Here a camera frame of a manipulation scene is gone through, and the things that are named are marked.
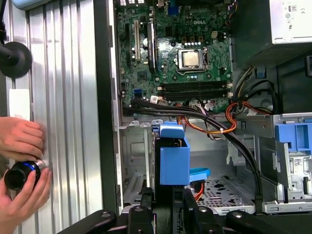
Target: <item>perforated metal plate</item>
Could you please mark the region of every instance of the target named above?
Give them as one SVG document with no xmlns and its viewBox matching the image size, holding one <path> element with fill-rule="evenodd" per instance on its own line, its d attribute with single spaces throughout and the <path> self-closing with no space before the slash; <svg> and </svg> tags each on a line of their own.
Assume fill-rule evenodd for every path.
<svg viewBox="0 0 312 234">
<path fill-rule="evenodd" d="M 205 183 L 204 194 L 197 203 L 200 206 L 212 208 L 219 215 L 225 215 L 233 210 L 253 213 L 252 202 L 243 197 L 245 196 L 226 179 L 208 179 Z"/>
</svg>

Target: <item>ribbed metal surface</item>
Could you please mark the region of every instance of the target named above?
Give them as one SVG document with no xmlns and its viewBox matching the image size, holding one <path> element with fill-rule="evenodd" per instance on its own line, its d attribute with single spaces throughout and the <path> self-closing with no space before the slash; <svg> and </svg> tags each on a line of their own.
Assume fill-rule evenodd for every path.
<svg viewBox="0 0 312 234">
<path fill-rule="evenodd" d="M 51 198 L 14 233 L 54 234 L 102 208 L 93 2 L 53 1 L 29 12 L 9 3 L 5 22 L 34 60 L 25 77 L 7 78 L 7 90 L 30 89 L 53 170 Z"/>
</svg>

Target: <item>white label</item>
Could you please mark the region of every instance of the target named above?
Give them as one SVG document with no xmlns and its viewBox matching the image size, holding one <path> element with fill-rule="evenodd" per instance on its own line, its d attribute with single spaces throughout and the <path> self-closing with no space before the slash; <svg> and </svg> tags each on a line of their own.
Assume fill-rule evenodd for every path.
<svg viewBox="0 0 312 234">
<path fill-rule="evenodd" d="M 284 39 L 293 37 L 304 37 L 309 33 L 310 27 L 307 25 L 312 20 L 312 1 L 311 0 L 284 0 L 283 19 L 285 25 Z"/>
<path fill-rule="evenodd" d="M 28 89 L 9 90 L 9 111 L 11 117 L 30 120 L 30 95 Z"/>
<path fill-rule="evenodd" d="M 151 96 L 151 103 L 157 104 L 158 97 L 157 96 Z"/>
</svg>

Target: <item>motherboard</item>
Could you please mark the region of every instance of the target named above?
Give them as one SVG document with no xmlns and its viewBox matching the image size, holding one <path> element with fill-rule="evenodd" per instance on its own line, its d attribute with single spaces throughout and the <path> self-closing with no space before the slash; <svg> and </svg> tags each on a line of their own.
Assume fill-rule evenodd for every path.
<svg viewBox="0 0 312 234">
<path fill-rule="evenodd" d="M 226 6 L 134 6 L 117 13 L 120 96 L 224 112 L 231 95 Z"/>
</svg>

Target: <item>ram slot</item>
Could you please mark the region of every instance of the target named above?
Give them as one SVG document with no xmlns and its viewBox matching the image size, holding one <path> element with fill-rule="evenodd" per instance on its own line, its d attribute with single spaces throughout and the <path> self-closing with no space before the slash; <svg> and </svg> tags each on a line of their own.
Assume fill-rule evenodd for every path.
<svg viewBox="0 0 312 234">
<path fill-rule="evenodd" d="M 141 59 L 141 48 L 140 48 L 140 23 L 138 20 L 134 21 L 135 24 L 135 57 L 136 60 Z"/>
<path fill-rule="evenodd" d="M 188 90 L 205 90 L 205 89 L 222 89 L 226 87 L 226 82 L 224 81 L 213 81 L 213 82 L 188 82 L 188 83 L 172 83 L 164 84 L 163 88 L 166 92 L 174 91 L 188 91 Z"/>
<path fill-rule="evenodd" d="M 182 101 L 192 98 L 199 98 L 200 100 L 223 98 L 226 97 L 226 94 L 226 90 L 205 90 L 165 93 L 163 96 L 169 101 Z"/>
</svg>

